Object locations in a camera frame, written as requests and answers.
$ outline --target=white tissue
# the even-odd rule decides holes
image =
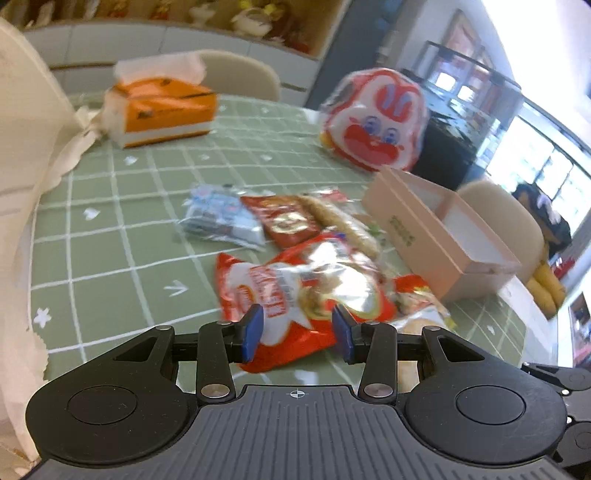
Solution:
[[[164,77],[200,85],[205,78],[205,65],[198,51],[170,53],[118,61],[115,65],[115,80],[127,85],[137,80]]]

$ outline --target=pink box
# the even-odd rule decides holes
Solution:
[[[440,300],[497,292],[521,267],[456,192],[408,172],[384,167],[361,203]]]

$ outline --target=chair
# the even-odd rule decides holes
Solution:
[[[217,93],[278,102],[281,82],[269,65],[221,50],[200,50],[207,68],[203,84]]]
[[[544,236],[530,213],[510,193],[489,180],[460,187],[458,195],[492,228],[521,263],[524,284],[540,264]]]

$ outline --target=orange packaging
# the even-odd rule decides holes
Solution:
[[[334,345],[330,317],[338,303],[358,322],[392,320],[396,308],[368,268],[371,261],[359,255],[335,233],[289,248],[265,265],[219,254],[216,282],[224,319],[237,322],[254,303],[265,311],[254,360],[242,368],[264,372]]]
[[[108,90],[102,115],[109,136],[124,148],[207,134],[216,110],[209,88],[154,77]]]

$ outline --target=red snack bag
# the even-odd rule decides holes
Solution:
[[[242,366],[252,373],[334,345],[330,317],[337,303],[359,322],[391,320],[396,312],[366,266],[333,233],[289,248],[266,265],[219,254],[216,276],[224,319],[237,322],[254,303],[265,310],[255,358]]]
[[[411,315],[429,305],[434,305],[442,317],[450,316],[449,311],[435,297],[429,284],[419,275],[405,275],[393,280],[394,291],[404,315]]]
[[[241,197],[241,200],[281,248],[293,247],[320,233],[320,226],[296,196]]]

